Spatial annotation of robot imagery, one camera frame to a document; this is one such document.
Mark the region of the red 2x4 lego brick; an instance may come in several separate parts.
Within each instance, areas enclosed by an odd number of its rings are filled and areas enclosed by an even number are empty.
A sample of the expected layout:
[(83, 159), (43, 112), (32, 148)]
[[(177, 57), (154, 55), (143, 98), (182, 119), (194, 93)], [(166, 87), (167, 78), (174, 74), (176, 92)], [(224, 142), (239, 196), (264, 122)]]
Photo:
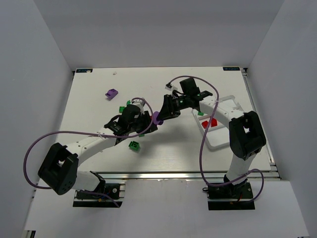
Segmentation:
[(216, 119), (212, 119), (210, 127), (215, 127), (215, 126), (218, 126), (217, 120)]

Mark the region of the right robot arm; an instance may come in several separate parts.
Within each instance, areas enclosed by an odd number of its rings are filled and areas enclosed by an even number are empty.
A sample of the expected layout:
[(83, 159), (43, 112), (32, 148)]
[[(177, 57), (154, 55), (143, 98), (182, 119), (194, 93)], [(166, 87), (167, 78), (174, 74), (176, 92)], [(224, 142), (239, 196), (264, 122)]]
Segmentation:
[(171, 91), (163, 97), (163, 105), (157, 116), (158, 121), (174, 119), (183, 109), (191, 108), (204, 113), (210, 119), (216, 119), (229, 131), (229, 146), (233, 153), (230, 167), (219, 186), (237, 189), (247, 181), (247, 176), (255, 170), (250, 166), (253, 159), (266, 145), (266, 138), (258, 114), (254, 111), (244, 112), (229, 107), (219, 98), (214, 90), (201, 91), (196, 85), (197, 77), (180, 76), (182, 92), (179, 93), (171, 83), (166, 89)]

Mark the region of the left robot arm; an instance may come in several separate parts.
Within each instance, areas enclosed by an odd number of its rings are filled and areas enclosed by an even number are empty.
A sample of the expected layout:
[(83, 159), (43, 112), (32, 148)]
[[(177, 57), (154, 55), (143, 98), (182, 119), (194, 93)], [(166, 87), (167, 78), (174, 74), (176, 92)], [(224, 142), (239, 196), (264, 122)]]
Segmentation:
[(156, 131), (158, 127), (153, 118), (139, 106), (128, 105), (96, 136), (90, 135), (68, 145), (53, 144), (39, 168), (39, 177), (58, 195), (66, 194), (71, 189), (103, 192), (105, 180), (96, 172), (79, 171), (78, 167), (95, 154), (119, 144), (130, 134), (137, 136)]

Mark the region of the small red lego brick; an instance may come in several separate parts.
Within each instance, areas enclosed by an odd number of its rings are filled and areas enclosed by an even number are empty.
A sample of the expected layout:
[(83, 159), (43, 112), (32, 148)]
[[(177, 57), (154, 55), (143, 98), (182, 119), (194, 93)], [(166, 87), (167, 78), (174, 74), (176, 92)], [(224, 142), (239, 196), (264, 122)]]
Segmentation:
[(207, 128), (207, 127), (208, 127), (208, 124), (209, 124), (208, 121), (203, 121), (203, 122), (201, 123), (201, 125), (202, 125), (203, 128)]

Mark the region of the purple lego brick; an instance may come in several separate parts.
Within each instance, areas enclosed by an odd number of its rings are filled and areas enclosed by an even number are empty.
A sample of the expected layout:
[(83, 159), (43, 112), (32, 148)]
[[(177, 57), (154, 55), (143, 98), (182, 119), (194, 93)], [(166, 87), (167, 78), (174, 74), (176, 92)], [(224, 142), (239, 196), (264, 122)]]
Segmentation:
[(106, 98), (110, 101), (112, 100), (115, 96), (117, 96), (118, 91), (116, 89), (109, 89), (106, 93), (105, 96)]

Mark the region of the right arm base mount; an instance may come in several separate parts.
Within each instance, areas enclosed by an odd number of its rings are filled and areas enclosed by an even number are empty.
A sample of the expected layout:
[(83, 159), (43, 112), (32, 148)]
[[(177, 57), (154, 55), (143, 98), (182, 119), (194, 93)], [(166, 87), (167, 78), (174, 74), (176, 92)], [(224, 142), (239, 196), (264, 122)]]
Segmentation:
[(220, 187), (207, 186), (202, 189), (207, 194), (210, 211), (255, 210), (251, 184), (226, 185)]

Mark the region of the purple round lego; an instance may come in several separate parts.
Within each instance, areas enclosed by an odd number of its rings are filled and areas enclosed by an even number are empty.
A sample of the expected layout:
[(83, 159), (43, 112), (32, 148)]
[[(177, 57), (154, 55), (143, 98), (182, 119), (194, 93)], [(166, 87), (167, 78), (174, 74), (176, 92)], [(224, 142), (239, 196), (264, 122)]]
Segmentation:
[(158, 119), (158, 116), (159, 116), (159, 112), (158, 111), (155, 111), (153, 113), (153, 124), (155, 125), (162, 125), (163, 124), (163, 121), (162, 120), (159, 120)]

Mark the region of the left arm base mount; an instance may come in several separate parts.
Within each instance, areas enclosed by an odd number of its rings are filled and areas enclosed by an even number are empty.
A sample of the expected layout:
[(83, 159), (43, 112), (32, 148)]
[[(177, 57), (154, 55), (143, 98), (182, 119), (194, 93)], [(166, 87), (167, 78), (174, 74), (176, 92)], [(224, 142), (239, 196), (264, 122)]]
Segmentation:
[(108, 183), (95, 172), (82, 172), (74, 189), (76, 208), (120, 208), (123, 203), (121, 184)]

